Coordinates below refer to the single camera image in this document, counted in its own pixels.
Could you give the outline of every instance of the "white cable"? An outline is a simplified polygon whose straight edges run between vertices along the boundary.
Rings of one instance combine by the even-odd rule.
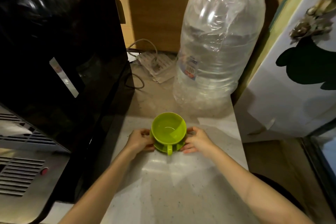
[[[145,38],[141,38],[141,39],[139,39],[139,40],[136,40],[134,43],[132,43],[128,48],[126,48],[126,52],[129,54],[129,55],[132,55],[133,57],[136,57],[135,55],[133,55],[132,53],[129,53],[128,51],[129,51],[129,49],[133,46],[133,45],[135,45],[137,42],[140,42],[140,41],[147,41],[147,42],[149,42],[150,44],[152,44],[153,45],[153,47],[154,47],[154,49],[155,49],[155,53],[156,53],[156,55],[155,55],[155,59],[157,58],[157,56],[158,56],[158,50],[157,50],[157,48],[155,47],[155,45],[151,42],[151,41],[149,41],[148,39],[145,39]]]

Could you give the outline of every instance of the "dark green decoration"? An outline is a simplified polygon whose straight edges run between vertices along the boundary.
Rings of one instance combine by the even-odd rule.
[[[302,38],[296,47],[285,50],[276,65],[286,66],[288,77],[299,84],[322,83],[322,90],[336,90],[336,52],[318,47],[312,38]]]

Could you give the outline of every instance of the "person's left hand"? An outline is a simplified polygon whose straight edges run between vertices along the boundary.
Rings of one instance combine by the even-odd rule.
[[[125,149],[130,149],[134,154],[138,154],[142,150],[154,150],[154,139],[149,137],[149,129],[135,129],[129,135]]]

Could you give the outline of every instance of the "bottle label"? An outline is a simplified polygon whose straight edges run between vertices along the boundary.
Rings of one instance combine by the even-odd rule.
[[[186,58],[185,63],[180,62],[180,68],[186,76],[192,80],[196,80],[197,63],[197,60],[193,56],[189,56]]]

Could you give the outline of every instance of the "countertop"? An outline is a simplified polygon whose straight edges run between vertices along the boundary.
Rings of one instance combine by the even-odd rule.
[[[132,64],[132,71],[143,78],[145,87],[135,91],[112,160],[133,129],[150,128],[158,114],[170,111],[181,115],[188,127],[195,125],[205,129],[220,148],[247,169],[230,100],[219,116],[195,117],[175,103],[174,79],[158,84],[138,65]],[[134,83],[141,86],[136,77]],[[58,223],[71,207],[71,204],[55,202],[43,223]],[[140,153],[132,161],[102,223],[258,222],[214,164],[202,154],[175,152],[167,156],[154,151]]]

